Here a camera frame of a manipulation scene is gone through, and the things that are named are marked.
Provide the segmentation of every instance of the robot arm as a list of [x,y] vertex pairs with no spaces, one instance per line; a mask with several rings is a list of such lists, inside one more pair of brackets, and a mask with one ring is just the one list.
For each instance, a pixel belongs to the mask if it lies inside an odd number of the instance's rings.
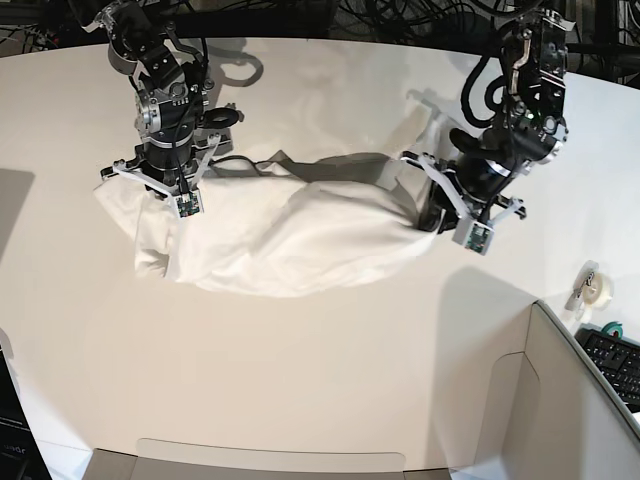
[[[136,90],[136,127],[142,144],[135,158],[119,160],[101,171],[103,179],[123,175],[168,197],[176,214],[202,211],[197,183],[218,148],[230,145],[226,130],[240,119],[233,108],[205,111],[213,82],[208,78],[208,54],[183,45],[172,24],[154,26],[132,0],[70,0],[87,30],[104,28],[109,36],[109,61],[127,75]],[[164,45],[166,34],[176,50],[192,62],[179,64]]]
[[[483,56],[465,82],[461,107],[465,119],[485,129],[479,138],[460,129],[450,139],[461,152],[456,161],[436,161],[427,154],[405,152],[403,159],[423,168],[433,180],[419,228],[442,233],[455,230],[453,240],[486,254],[494,228],[506,214],[526,217],[522,200],[501,195],[518,175],[533,165],[553,160],[568,130],[563,117],[567,48],[573,23],[555,11],[537,7],[497,32],[503,75],[489,84],[485,103],[490,119],[475,117],[469,96],[491,58]],[[503,88],[502,100],[494,94]],[[504,212],[490,218],[491,207]]]

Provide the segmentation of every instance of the black electronic device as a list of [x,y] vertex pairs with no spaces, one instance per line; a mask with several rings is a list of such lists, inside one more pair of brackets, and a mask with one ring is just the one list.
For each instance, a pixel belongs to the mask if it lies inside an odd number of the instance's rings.
[[640,346],[582,328],[576,340],[631,412],[640,411]]
[[0,351],[0,478],[51,480]]

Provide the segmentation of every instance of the white tabletop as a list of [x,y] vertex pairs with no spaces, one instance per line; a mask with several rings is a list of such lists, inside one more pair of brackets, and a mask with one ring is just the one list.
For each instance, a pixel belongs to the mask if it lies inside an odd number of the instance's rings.
[[[256,160],[393,155],[428,119],[415,94],[463,122],[458,97],[476,62],[365,43],[210,44],[243,46],[264,66],[219,102],[245,114],[236,152]],[[496,75],[494,64],[482,78]],[[0,168],[35,175],[0,263],[0,328],[34,435],[125,453],[146,437],[400,452],[407,470],[473,463],[491,368],[523,349],[520,313],[535,297],[560,302],[596,260],[631,292],[611,319],[640,332],[640,92],[567,84],[569,142],[513,184],[529,218],[505,221],[487,257],[449,233],[396,277],[277,300],[134,276],[131,242],[92,196],[99,170],[138,141],[133,92],[105,46],[0,59]]]

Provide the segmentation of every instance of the black keyboard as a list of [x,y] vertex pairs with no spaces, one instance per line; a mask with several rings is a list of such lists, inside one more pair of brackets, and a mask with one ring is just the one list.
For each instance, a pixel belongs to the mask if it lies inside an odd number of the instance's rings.
[[640,411],[640,347],[598,330],[580,329],[576,340],[629,409]]

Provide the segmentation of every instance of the white fabric bag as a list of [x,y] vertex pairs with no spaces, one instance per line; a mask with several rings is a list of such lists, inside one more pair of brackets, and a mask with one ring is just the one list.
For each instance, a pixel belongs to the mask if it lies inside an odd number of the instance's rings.
[[434,237],[414,228],[424,172],[379,155],[316,164],[230,159],[198,187],[204,213],[185,219],[132,180],[116,176],[96,189],[135,242],[138,274],[294,297],[393,275]]

